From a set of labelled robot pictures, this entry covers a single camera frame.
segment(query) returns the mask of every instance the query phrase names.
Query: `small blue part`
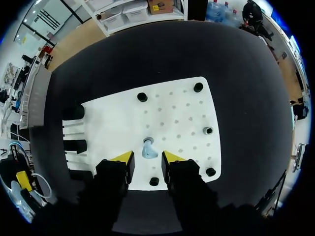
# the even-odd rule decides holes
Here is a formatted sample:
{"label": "small blue part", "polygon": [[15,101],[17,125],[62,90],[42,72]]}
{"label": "small blue part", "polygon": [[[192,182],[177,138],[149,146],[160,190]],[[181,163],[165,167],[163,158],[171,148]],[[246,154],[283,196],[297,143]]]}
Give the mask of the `small blue part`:
{"label": "small blue part", "polygon": [[158,153],[152,148],[152,141],[146,140],[143,145],[142,156],[146,159],[153,159],[158,157]]}

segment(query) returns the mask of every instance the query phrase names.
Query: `blue cable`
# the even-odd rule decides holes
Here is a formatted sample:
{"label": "blue cable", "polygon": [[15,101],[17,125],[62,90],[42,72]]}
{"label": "blue cable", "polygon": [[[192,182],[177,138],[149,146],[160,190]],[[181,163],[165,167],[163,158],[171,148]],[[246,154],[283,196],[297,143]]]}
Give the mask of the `blue cable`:
{"label": "blue cable", "polygon": [[20,143],[12,142],[12,143],[9,144],[9,147],[10,147],[12,144],[17,144],[17,145],[19,145],[19,146],[21,147],[21,149],[23,150],[23,152],[25,152],[23,146],[22,146]]}
{"label": "blue cable", "polygon": [[28,166],[29,166],[29,165],[30,165],[30,162],[29,162],[29,159],[28,159],[28,155],[26,154],[26,152],[25,152],[23,146],[22,146],[20,143],[18,143],[18,142],[11,142],[11,143],[9,144],[9,147],[11,147],[12,144],[17,144],[17,145],[19,145],[19,146],[21,147],[22,151],[24,152],[25,160],[27,161],[27,164],[28,164]]}

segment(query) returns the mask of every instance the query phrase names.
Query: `desk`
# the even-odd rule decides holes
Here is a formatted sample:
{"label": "desk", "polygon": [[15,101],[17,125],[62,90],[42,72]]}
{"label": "desk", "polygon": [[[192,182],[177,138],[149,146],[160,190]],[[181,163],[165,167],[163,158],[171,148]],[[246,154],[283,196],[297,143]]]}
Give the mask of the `desk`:
{"label": "desk", "polygon": [[[161,44],[152,56],[154,45]],[[208,81],[220,129],[221,176],[208,186],[218,192],[221,207],[256,204],[290,159],[288,96],[264,43],[219,24],[161,22],[131,28],[60,65],[48,87],[44,126],[30,130],[35,168],[42,170],[58,197],[75,202],[83,186],[70,179],[67,169],[62,109],[76,101],[197,76]],[[113,230],[165,234],[181,227],[166,190],[129,190]]]}

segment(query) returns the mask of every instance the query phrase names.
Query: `cable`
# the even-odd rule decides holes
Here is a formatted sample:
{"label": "cable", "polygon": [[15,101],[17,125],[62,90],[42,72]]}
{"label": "cable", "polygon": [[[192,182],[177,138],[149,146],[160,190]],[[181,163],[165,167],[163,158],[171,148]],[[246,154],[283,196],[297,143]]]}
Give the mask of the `cable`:
{"label": "cable", "polygon": [[24,148],[23,148],[23,146],[20,144],[20,143],[17,143],[17,142],[11,142],[10,144],[9,144],[9,150],[11,150],[10,148],[11,148],[11,145],[12,144],[17,144],[17,145],[19,145],[20,146],[20,148],[22,149],[22,151],[24,152],[24,158],[25,158],[25,160],[26,160],[26,163],[27,163],[27,165],[28,165],[28,167],[30,166],[30,162],[29,162],[29,159],[28,159],[28,155],[26,154],[26,152],[24,151]]}
{"label": "cable", "polygon": [[51,190],[51,187],[50,187],[49,183],[47,182],[47,180],[42,175],[37,174],[37,173],[33,173],[31,176],[41,177],[45,181],[45,183],[47,184],[47,186],[49,188],[49,195],[48,196],[41,195],[36,190],[34,190],[34,193],[36,193],[38,196],[45,198],[45,199],[51,198],[51,196],[53,195],[53,191]]}
{"label": "cable", "polygon": [[12,132],[11,132],[11,134],[13,134],[13,135],[15,135],[15,136],[18,136],[18,137],[20,137],[20,138],[26,140],[26,142],[28,142],[28,143],[31,143],[29,140],[27,140],[26,138],[24,138],[23,136],[21,136],[21,135],[19,135],[19,134],[15,134],[15,133],[12,133]]}
{"label": "cable", "polygon": [[11,142],[11,143],[9,144],[9,147],[11,147],[12,144],[17,144],[17,145],[19,145],[19,146],[21,147],[21,149],[24,151],[24,148],[23,148],[23,146],[22,146],[20,143]]}

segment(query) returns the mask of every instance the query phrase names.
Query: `black rubber foot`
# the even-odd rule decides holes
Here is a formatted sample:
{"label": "black rubber foot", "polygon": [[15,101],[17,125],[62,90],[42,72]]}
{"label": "black rubber foot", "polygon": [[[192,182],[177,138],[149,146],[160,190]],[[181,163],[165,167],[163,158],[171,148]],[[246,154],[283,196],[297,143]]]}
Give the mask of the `black rubber foot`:
{"label": "black rubber foot", "polygon": [[75,120],[82,119],[85,111],[81,104],[76,104],[73,107],[69,107],[63,110],[63,120]]}
{"label": "black rubber foot", "polygon": [[208,168],[208,169],[206,170],[206,174],[207,174],[209,177],[212,177],[212,176],[214,176],[214,175],[216,174],[216,170],[213,169],[213,168]]}
{"label": "black rubber foot", "polygon": [[65,151],[76,151],[77,154],[83,153],[88,149],[85,140],[64,140],[63,148]]}
{"label": "black rubber foot", "polygon": [[139,93],[137,98],[140,102],[146,102],[148,100],[148,97],[144,92]]}
{"label": "black rubber foot", "polygon": [[153,177],[153,178],[151,178],[151,180],[150,180],[150,185],[151,185],[151,186],[158,186],[158,182],[159,182],[159,179],[156,178],[156,177]]}
{"label": "black rubber foot", "polygon": [[197,83],[197,84],[195,84],[195,87],[193,87],[193,90],[195,92],[200,92],[200,91],[202,91],[202,89],[203,89],[203,84],[202,83]]}

